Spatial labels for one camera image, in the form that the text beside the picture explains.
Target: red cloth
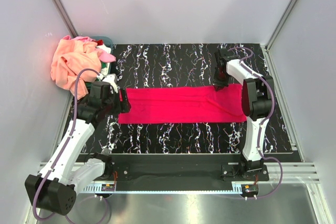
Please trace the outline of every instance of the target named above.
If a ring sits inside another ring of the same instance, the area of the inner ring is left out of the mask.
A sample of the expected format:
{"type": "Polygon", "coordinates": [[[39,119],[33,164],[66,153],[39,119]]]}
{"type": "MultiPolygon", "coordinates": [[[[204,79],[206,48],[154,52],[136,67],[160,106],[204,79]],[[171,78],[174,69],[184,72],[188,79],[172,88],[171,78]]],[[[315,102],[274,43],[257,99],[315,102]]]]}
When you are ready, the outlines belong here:
{"type": "Polygon", "coordinates": [[[94,40],[97,43],[97,46],[104,45],[104,41],[102,39],[100,40],[94,40]]]}
{"type": "Polygon", "coordinates": [[[129,113],[119,123],[232,123],[245,122],[242,86],[127,89],[129,113]]]}

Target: orange cloth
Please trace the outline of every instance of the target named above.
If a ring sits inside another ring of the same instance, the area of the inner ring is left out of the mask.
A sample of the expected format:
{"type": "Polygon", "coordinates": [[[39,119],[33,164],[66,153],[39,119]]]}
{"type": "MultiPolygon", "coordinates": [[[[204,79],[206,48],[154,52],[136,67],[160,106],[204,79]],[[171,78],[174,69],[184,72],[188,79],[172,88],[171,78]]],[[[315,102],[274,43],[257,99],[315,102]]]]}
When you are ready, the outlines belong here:
{"type": "MultiPolygon", "coordinates": [[[[64,37],[60,40],[51,64],[51,78],[56,81],[60,88],[75,93],[75,81],[78,73],[84,68],[92,68],[97,72],[101,70],[99,51],[96,50],[97,43],[94,41],[83,42],[81,40],[69,40],[64,37]]],[[[78,99],[88,94],[86,82],[95,81],[97,75],[92,71],[85,71],[81,74],[78,82],[78,99]]]]}

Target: pink towel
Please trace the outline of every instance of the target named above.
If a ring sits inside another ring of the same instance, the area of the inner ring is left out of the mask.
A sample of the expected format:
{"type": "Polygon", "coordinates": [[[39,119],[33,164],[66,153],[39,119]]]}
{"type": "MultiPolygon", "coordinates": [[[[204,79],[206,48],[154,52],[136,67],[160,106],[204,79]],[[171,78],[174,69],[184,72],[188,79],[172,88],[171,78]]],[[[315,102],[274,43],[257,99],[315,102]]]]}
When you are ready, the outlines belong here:
{"type": "MultiPolygon", "coordinates": [[[[52,59],[50,75],[57,86],[70,90],[74,94],[78,73],[84,68],[92,68],[100,72],[101,62],[98,58],[96,42],[69,39],[70,37],[66,36],[60,40],[52,59]]],[[[93,82],[96,77],[97,75],[92,71],[85,71],[80,76],[77,94],[79,99],[88,93],[85,81],[93,82]]]]}
{"type": "Polygon", "coordinates": [[[119,115],[121,124],[245,122],[242,86],[127,89],[132,106],[119,115]]]}

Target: cable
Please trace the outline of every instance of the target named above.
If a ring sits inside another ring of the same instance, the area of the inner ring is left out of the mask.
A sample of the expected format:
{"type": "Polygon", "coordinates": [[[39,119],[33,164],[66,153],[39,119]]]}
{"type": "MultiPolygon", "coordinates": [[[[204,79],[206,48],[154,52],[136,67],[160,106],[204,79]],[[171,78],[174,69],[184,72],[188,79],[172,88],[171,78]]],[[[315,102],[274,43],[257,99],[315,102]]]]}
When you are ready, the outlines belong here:
{"type": "Polygon", "coordinates": [[[237,169],[237,171],[236,171],[236,173],[235,174],[221,174],[221,177],[226,177],[226,176],[236,176],[237,174],[238,174],[238,172],[239,172],[239,169],[237,169]]]}
{"type": "Polygon", "coordinates": [[[253,185],[256,185],[258,183],[258,174],[256,175],[256,181],[253,183],[253,185]]]}
{"type": "Polygon", "coordinates": [[[114,173],[113,173],[113,177],[114,177],[114,190],[116,190],[115,188],[115,186],[117,185],[117,178],[118,178],[118,172],[117,171],[115,171],[114,173]]]}
{"type": "MultiPolygon", "coordinates": [[[[92,199],[92,198],[96,198],[96,197],[97,197],[96,195],[91,196],[91,197],[87,197],[87,198],[85,198],[84,200],[80,201],[79,204],[81,204],[82,202],[84,202],[84,201],[86,201],[86,200],[88,200],[88,199],[92,199]]],[[[105,202],[105,213],[104,213],[103,217],[101,217],[101,219],[97,222],[97,224],[101,224],[101,223],[105,220],[105,218],[106,218],[106,216],[107,216],[107,213],[109,212],[109,203],[108,203],[107,199],[105,199],[104,197],[100,197],[100,199],[103,199],[104,202],[105,202]]],[[[67,221],[68,221],[70,224],[75,224],[73,221],[71,221],[71,220],[69,219],[69,217],[68,217],[67,215],[65,215],[65,218],[67,219],[67,221]]]]}
{"type": "Polygon", "coordinates": [[[72,124],[72,127],[71,127],[71,130],[70,130],[70,133],[69,133],[69,136],[68,138],[66,139],[64,145],[62,146],[61,150],[59,151],[58,155],[56,156],[54,162],[52,163],[51,167],[50,167],[50,170],[47,172],[46,176],[42,179],[41,183],[39,184],[37,190],[36,190],[36,193],[35,193],[35,196],[34,196],[34,200],[33,200],[33,215],[35,217],[35,219],[37,219],[38,221],[45,221],[45,220],[48,220],[50,219],[52,216],[54,216],[54,212],[49,215],[48,217],[45,217],[45,218],[42,218],[40,217],[38,214],[37,214],[37,210],[36,210],[36,205],[37,205],[37,199],[38,199],[38,196],[42,190],[42,187],[43,185],[45,184],[47,178],[49,177],[51,171],[55,168],[57,162],[59,161],[61,155],[63,154],[65,148],[67,147],[74,131],[75,131],[75,126],[76,126],[76,119],[77,119],[77,103],[78,103],[78,99],[77,99],[77,89],[78,89],[78,82],[79,82],[79,78],[81,76],[81,74],[85,71],[93,71],[95,72],[97,75],[99,75],[99,73],[97,71],[95,71],[94,69],[90,69],[90,68],[85,68],[83,70],[81,70],[78,75],[77,75],[77,78],[76,78],[76,82],[75,82],[75,106],[74,106],[74,117],[73,117],[73,124],[72,124]]]}
{"type": "Polygon", "coordinates": [[[267,81],[265,81],[261,76],[259,76],[258,74],[255,74],[250,68],[248,68],[245,64],[244,64],[244,60],[246,59],[249,59],[251,58],[253,55],[254,55],[254,52],[249,49],[249,48],[246,48],[246,47],[234,47],[234,48],[230,48],[228,51],[232,51],[234,49],[245,49],[247,51],[250,52],[250,55],[246,56],[246,57],[243,57],[240,59],[239,61],[239,64],[246,70],[248,71],[250,74],[252,74],[254,77],[257,77],[260,81],[263,82],[263,84],[267,87],[270,95],[271,95],[271,100],[272,100],[272,106],[271,106],[271,110],[269,112],[269,114],[267,115],[267,117],[265,117],[262,122],[260,123],[260,128],[259,128],[259,131],[258,131],[258,142],[257,142],[257,149],[258,149],[258,152],[259,152],[259,155],[264,159],[264,160],[274,160],[275,162],[277,162],[279,164],[279,167],[280,167],[280,179],[279,179],[279,183],[277,184],[277,186],[274,188],[274,190],[272,190],[270,193],[266,194],[266,195],[262,195],[262,196],[259,196],[258,198],[262,199],[262,198],[266,198],[268,196],[271,196],[272,194],[274,194],[278,189],[279,189],[279,186],[281,185],[281,182],[282,182],[282,177],[283,177],[283,169],[282,169],[282,164],[281,162],[275,158],[275,157],[265,157],[260,149],[260,141],[261,141],[261,131],[262,131],[262,126],[263,124],[272,116],[273,112],[274,112],[274,108],[275,108],[275,98],[274,98],[274,94],[273,94],[273,91],[272,91],[272,88],[270,87],[270,85],[267,83],[267,81]]]}

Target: metal floor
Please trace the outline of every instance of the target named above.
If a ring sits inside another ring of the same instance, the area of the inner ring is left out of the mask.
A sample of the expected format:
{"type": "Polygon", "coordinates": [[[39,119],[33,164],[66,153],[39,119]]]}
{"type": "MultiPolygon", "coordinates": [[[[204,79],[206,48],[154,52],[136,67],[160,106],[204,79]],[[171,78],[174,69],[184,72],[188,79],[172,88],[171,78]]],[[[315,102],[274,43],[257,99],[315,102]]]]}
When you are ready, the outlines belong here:
{"type": "MultiPolygon", "coordinates": [[[[261,184],[260,194],[271,190],[261,184]]],[[[90,197],[78,195],[77,201],[90,197]]],[[[233,195],[115,194],[108,198],[110,213],[103,224],[280,224],[318,223],[305,185],[282,184],[272,196],[245,202],[233,195]]],[[[76,224],[97,223],[105,204],[91,198],[75,205],[69,218],[76,224]]],[[[69,223],[54,216],[45,224],[69,223]]]]}

